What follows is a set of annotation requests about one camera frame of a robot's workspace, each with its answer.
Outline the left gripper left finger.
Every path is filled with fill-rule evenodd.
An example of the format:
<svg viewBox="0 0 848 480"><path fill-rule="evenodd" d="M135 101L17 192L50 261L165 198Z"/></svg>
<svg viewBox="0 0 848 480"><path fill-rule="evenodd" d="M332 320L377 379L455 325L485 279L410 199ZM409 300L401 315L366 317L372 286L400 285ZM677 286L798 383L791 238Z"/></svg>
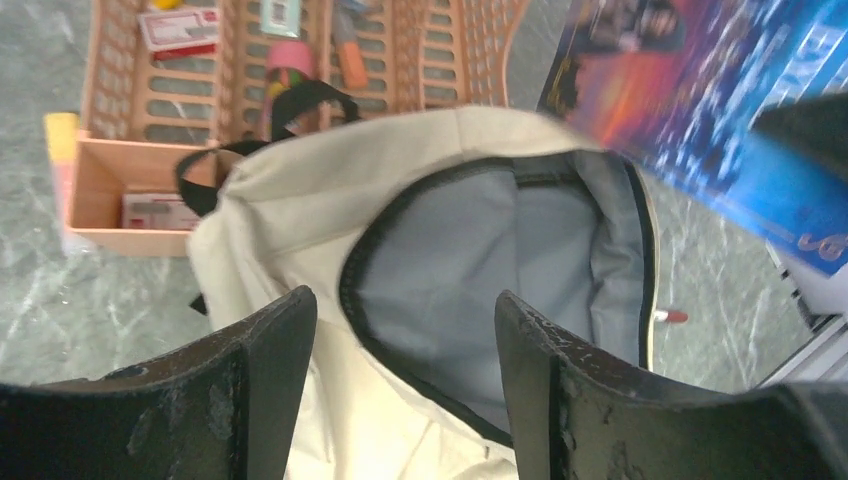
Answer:
<svg viewBox="0 0 848 480"><path fill-rule="evenodd" d="M5 479L280 479L316 331L301 286L97 379L1 388Z"/></svg>

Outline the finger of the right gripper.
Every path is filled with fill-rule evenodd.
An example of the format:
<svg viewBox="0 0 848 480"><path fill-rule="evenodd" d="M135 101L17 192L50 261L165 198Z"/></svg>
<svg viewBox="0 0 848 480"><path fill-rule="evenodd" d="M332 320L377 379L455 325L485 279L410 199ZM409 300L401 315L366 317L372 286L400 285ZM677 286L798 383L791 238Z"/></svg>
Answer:
<svg viewBox="0 0 848 480"><path fill-rule="evenodd" d="M752 130L847 182L846 92L769 108L756 117Z"/></svg>

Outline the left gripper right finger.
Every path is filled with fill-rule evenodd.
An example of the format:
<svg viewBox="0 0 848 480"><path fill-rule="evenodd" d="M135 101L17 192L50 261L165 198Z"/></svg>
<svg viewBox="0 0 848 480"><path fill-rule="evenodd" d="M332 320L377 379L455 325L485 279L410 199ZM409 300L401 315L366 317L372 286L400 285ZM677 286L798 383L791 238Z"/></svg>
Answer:
<svg viewBox="0 0 848 480"><path fill-rule="evenodd" d="M847 387L742 394L631 365L511 292L495 307L502 383L523 479L843 479Z"/></svg>

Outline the blue cover book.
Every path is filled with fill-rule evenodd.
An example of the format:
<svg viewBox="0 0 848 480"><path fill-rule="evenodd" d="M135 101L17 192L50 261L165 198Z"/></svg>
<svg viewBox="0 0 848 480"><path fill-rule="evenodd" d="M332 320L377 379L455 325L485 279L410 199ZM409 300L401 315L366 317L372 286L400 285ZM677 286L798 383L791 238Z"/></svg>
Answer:
<svg viewBox="0 0 848 480"><path fill-rule="evenodd" d="M573 1L538 107L829 276L847 182L752 127L839 92L843 1Z"/></svg>

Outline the beige canvas backpack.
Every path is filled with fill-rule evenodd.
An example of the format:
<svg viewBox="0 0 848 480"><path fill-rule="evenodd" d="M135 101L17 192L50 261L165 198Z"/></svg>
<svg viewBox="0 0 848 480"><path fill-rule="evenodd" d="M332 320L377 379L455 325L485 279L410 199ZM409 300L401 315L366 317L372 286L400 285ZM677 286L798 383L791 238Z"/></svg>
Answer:
<svg viewBox="0 0 848 480"><path fill-rule="evenodd" d="M289 479L513 479L494 307L511 291L549 320L650 368L655 227L634 167L544 115L465 106L217 149L215 186L178 190L199 217L188 255L221 329L305 285L317 328Z"/></svg>

